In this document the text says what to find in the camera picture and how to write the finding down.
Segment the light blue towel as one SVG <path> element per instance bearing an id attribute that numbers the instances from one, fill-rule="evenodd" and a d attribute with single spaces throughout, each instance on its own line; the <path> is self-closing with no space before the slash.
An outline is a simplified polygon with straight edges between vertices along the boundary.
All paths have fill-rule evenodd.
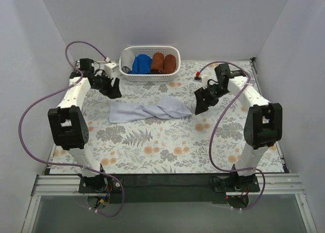
<path id="1" fill-rule="evenodd" d="M 114 102 L 110 105 L 109 122 L 128 123 L 156 117 L 170 120 L 191 116 L 192 112 L 178 99 L 164 95 L 157 105 Z"/>

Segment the grey panda towel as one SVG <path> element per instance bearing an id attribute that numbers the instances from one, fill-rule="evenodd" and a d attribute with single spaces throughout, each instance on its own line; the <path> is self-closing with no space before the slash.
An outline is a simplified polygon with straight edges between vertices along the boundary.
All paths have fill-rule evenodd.
<path id="1" fill-rule="evenodd" d="M 135 55 L 130 50 L 123 50 L 120 56 L 121 70 L 124 73 L 130 73 L 133 70 L 133 63 L 135 61 Z"/>

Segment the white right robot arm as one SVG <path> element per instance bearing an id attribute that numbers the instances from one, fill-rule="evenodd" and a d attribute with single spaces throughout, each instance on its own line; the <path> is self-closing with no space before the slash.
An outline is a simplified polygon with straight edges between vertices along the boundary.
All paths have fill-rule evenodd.
<path id="1" fill-rule="evenodd" d="M 203 82 L 203 86 L 195 91 L 195 114 L 208 111 L 228 93 L 235 97 L 227 108 L 235 101 L 245 107 L 247 118 L 243 136 L 246 144 L 241 158 L 230 170 L 224 170 L 227 173 L 225 178 L 212 178 L 212 188 L 215 192 L 258 192 L 257 165 L 268 148 L 282 138 L 282 106 L 269 102 L 256 91 L 250 85 L 251 76 L 241 67 L 231 70 L 231 66 L 230 62 L 218 61 L 214 69 L 217 79 Z"/>

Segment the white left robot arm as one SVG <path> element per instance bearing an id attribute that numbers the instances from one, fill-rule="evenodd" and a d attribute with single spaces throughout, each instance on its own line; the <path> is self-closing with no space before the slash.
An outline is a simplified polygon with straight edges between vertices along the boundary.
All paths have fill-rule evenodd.
<path id="1" fill-rule="evenodd" d="M 83 58 L 79 69 L 70 74 L 69 89 L 57 108 L 48 111 L 54 143 L 71 155 L 80 165 L 84 186 L 95 192 L 107 189 L 108 180 L 102 165 L 92 155 L 87 143 L 89 129 L 82 114 L 82 105 L 89 90 L 98 90 L 110 98 L 120 98 L 119 79 L 113 78 L 117 64 L 107 61 L 101 73 L 94 69 L 93 60 Z"/>

